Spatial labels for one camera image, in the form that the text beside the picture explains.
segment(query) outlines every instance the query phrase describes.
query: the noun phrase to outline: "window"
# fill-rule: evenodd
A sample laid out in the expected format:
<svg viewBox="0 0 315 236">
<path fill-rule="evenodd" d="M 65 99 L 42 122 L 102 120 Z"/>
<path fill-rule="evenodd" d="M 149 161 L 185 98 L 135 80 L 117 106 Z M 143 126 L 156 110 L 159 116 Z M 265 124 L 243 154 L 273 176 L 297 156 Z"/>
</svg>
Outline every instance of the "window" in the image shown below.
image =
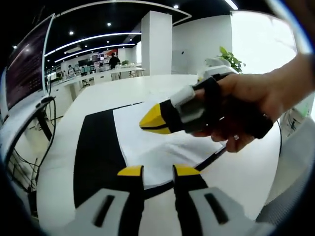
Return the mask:
<svg viewBox="0 0 315 236">
<path fill-rule="evenodd" d="M 232 48 L 246 64 L 243 73 L 266 73 L 283 66 L 296 54 L 289 25 L 275 17 L 247 11 L 233 11 Z"/>
</svg>

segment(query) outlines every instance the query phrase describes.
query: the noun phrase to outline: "human hand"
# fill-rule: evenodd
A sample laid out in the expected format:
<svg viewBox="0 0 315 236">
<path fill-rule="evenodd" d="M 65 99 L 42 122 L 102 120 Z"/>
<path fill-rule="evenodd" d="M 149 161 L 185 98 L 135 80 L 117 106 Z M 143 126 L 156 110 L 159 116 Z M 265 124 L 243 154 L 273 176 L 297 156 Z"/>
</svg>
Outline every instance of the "human hand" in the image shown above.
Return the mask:
<svg viewBox="0 0 315 236">
<path fill-rule="evenodd" d="M 218 81 L 218 84 L 223 97 L 231 95 L 239 100 L 254 103 L 262 113 L 275 122 L 284 112 L 280 93 L 277 91 L 279 88 L 277 82 L 278 80 L 272 74 L 232 74 Z M 204 90 L 198 90 L 196 97 L 203 100 Z M 215 142 L 227 140 L 227 151 L 238 152 L 252 142 L 254 137 L 244 131 L 242 123 L 235 118 L 236 116 L 237 114 L 233 114 L 233 117 L 225 116 L 216 127 L 205 128 L 193 135 L 196 137 L 211 136 Z"/>
</svg>

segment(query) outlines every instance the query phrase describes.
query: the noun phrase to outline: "white table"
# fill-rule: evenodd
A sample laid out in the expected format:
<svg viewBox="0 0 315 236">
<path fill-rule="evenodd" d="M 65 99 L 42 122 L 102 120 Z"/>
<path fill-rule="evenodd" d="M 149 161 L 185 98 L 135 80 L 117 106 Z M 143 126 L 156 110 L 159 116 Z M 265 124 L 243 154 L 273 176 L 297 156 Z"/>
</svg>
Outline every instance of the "white table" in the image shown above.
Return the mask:
<svg viewBox="0 0 315 236">
<path fill-rule="evenodd" d="M 40 170 L 37 211 L 41 227 L 53 230 L 74 219 L 74 159 L 86 115 L 146 101 L 152 94 L 172 94 L 196 81 L 196 75 L 148 76 L 86 88 L 59 122 Z M 254 141 L 237 154 L 225 153 L 202 175 L 209 186 L 217 186 L 242 204 L 245 214 L 254 220 L 271 189 L 279 148 L 280 131 L 274 125 L 264 139 Z M 173 190 L 146 200 L 139 235 L 181 235 L 174 203 Z"/>
<path fill-rule="evenodd" d="M 59 89 L 60 87 L 68 88 L 71 94 L 72 100 L 74 101 L 77 97 L 77 92 L 74 87 L 74 84 L 77 82 L 80 82 L 82 80 L 88 80 L 88 79 L 94 79 L 95 84 L 99 84 L 102 82 L 109 82 L 109 81 L 112 81 L 112 78 L 111 78 L 112 74 L 118 73 L 121 77 L 121 73 L 131 72 L 131 71 L 135 71 L 136 76 L 139 77 L 140 75 L 143 76 L 144 70 L 145 69 L 138 68 L 138 67 L 127 67 L 127 68 L 117 68 L 113 70 L 107 70 L 107 71 L 98 72 L 95 74 L 90 74 L 90 75 L 85 75 L 85 76 L 76 76 L 76 77 L 61 81 L 61 82 L 53 83 L 52 89 L 56 90 L 56 89 Z"/>
</svg>

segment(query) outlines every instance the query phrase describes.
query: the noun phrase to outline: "white cloth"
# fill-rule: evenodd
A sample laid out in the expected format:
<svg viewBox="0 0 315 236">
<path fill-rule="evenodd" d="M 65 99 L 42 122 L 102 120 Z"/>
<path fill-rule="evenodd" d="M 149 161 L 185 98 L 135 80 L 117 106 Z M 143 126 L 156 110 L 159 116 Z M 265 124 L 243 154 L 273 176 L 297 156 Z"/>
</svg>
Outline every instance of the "white cloth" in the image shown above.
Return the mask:
<svg viewBox="0 0 315 236">
<path fill-rule="evenodd" d="M 220 150 L 210 137 L 196 138 L 184 131 L 169 135 L 141 130 L 139 122 L 154 106 L 142 103 L 114 110 L 117 137 L 127 166 L 144 166 L 144 186 L 152 188 L 172 180 L 172 165 L 196 166 Z"/>
</svg>

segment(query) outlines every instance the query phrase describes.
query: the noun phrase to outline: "white pillar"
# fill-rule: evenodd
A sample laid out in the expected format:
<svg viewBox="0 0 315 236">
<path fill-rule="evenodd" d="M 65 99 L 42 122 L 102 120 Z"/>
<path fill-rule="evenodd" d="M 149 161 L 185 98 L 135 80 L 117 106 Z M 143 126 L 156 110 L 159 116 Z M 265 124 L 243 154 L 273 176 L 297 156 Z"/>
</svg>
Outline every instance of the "white pillar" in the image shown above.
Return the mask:
<svg viewBox="0 0 315 236">
<path fill-rule="evenodd" d="M 141 21 L 145 75 L 172 73 L 172 15 L 150 11 Z"/>
</svg>

